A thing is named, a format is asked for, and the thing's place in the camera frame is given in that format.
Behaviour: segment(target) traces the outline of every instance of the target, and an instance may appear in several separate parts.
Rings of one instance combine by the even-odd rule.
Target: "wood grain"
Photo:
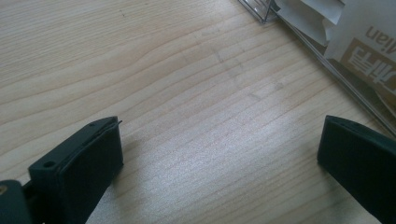
[[[280,22],[235,0],[0,1],[0,179],[119,116],[88,223],[376,223],[317,165],[325,115],[384,132]]]

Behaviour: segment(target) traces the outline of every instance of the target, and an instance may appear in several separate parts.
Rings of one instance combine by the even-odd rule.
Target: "light wooden surface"
[[[325,115],[382,132],[281,23],[236,0],[0,2],[0,179],[119,116],[88,223],[376,223],[317,165]]]

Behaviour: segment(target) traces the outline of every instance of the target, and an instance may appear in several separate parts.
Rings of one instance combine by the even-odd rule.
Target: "small hole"
[[[7,191],[7,186],[6,185],[0,185],[0,195],[6,193]]]
[[[44,167],[46,168],[50,168],[54,165],[55,165],[55,161],[47,161],[46,163],[44,163]]]

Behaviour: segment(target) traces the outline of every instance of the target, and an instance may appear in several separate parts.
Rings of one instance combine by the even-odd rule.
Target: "black plastic part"
[[[36,220],[85,223],[122,165],[117,117],[86,125],[29,167],[46,208]]]
[[[30,216],[34,224],[44,223],[44,216],[47,214],[47,208],[45,207],[45,202],[40,195],[35,192],[33,188],[32,181],[29,181],[23,186],[23,193],[25,201],[30,211]]]
[[[396,142],[359,123],[327,116],[322,165],[382,223],[396,223]]]
[[[16,180],[0,181],[0,223],[33,223],[21,183]]]

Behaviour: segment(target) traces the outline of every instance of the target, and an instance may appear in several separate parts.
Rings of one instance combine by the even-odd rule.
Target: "clear plastic box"
[[[261,23],[282,18],[276,13],[279,8],[275,0],[239,0],[239,2]],[[332,76],[359,102],[359,104],[372,114],[393,137],[396,137],[396,108],[387,103],[364,81],[349,72],[343,65],[335,60],[325,59],[323,54],[326,47],[304,35],[288,22],[289,28],[301,41],[317,56],[320,62],[331,72]]]

